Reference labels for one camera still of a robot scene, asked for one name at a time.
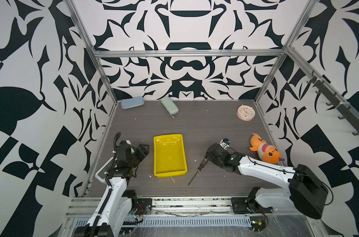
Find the black yellow screwdriver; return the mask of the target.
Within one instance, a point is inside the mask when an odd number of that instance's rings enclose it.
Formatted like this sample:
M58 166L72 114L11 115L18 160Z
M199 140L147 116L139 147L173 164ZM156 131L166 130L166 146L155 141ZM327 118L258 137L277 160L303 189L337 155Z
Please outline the black yellow screwdriver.
M200 163L198 169L196 170L194 176L191 178L191 180L189 181L188 185L190 185L192 183L192 181L194 180L194 178L198 175L198 173L206 166L206 164L208 163L208 159L204 158L203 161Z

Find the yellow plastic bin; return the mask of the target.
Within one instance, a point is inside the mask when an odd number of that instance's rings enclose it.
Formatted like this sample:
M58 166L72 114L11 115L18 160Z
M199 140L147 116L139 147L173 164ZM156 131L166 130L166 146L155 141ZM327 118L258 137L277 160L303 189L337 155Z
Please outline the yellow plastic bin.
M187 173L183 136L156 136L154 143L154 175L158 178L182 176Z

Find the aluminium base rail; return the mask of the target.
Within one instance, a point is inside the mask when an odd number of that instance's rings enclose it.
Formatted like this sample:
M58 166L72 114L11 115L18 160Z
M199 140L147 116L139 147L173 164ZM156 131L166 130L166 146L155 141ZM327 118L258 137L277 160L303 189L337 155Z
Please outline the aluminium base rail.
M75 197L65 217L91 217L101 197ZM137 211L140 215L234 215L231 196L219 197L139 197Z

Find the blue glasses case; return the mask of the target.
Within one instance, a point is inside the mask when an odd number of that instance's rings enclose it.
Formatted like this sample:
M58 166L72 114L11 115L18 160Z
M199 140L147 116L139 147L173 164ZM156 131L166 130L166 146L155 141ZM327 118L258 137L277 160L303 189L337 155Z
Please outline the blue glasses case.
M131 109L135 107L142 106L145 103L145 100L143 97L134 97L129 99L123 99L120 102L120 106L122 109Z

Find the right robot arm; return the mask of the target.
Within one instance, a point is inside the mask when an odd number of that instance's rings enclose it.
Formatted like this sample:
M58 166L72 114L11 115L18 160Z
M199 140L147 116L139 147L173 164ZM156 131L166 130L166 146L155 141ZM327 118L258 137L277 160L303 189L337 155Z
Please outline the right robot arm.
M272 183L284 190L284 197L302 214L321 219L330 188L307 166L277 166L256 160L249 155L234 152L215 143L205 158L216 166L239 175L252 176Z

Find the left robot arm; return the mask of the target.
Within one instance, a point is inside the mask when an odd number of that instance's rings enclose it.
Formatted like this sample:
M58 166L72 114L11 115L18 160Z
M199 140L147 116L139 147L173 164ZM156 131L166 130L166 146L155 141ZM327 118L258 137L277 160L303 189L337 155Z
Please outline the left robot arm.
M113 140L113 157L100 170L106 183L105 192L94 214L85 226L76 228L74 237L117 237L129 213L135 212L138 199L129 190L131 178L136 178L139 164L148 156L149 145L132 146L129 140L118 142L121 132Z

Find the orange fish plush toy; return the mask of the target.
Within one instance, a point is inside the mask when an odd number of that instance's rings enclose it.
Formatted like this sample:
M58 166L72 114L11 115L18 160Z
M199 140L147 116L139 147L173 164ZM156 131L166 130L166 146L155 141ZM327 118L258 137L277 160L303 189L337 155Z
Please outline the orange fish plush toy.
M250 145L249 149L253 152L257 152L258 157L263 162L277 164L285 161L285 159L282 158L280 151L275 146L262 140L262 138L256 133L252 134Z

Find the white digital timer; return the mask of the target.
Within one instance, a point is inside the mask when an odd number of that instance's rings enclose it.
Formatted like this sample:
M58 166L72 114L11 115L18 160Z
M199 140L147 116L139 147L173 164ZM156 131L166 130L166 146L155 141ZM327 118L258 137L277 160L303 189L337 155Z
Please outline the white digital timer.
M106 184L105 173L108 172L109 167L111 166L113 157L111 157L96 173L95 178L103 184Z

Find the green glasses case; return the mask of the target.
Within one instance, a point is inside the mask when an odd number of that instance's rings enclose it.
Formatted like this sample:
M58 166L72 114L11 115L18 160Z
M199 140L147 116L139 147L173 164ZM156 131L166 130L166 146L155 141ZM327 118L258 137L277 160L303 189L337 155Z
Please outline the green glasses case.
M175 118L175 115L179 113L179 108L171 98L164 97L160 100L160 102L172 118Z

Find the black wall hook rack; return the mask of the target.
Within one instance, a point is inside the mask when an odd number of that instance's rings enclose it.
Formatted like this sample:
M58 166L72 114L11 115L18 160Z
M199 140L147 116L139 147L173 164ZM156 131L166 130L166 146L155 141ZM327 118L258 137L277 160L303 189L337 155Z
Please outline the black wall hook rack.
M312 72L312 78L307 82L308 85L316 86L317 94L322 94L328 100L327 106L333 107L339 111L340 120L347 120L356 130L352 132L353 136L359 136L359 112L349 103L331 84L323 78L317 78Z

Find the pink round clock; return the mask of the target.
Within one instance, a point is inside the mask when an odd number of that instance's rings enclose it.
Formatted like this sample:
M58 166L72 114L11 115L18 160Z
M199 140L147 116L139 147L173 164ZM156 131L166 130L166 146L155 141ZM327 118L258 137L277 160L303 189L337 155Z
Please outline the pink round clock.
M247 105L241 105L237 109L237 116L240 120L251 121L255 117L256 113L253 107Z

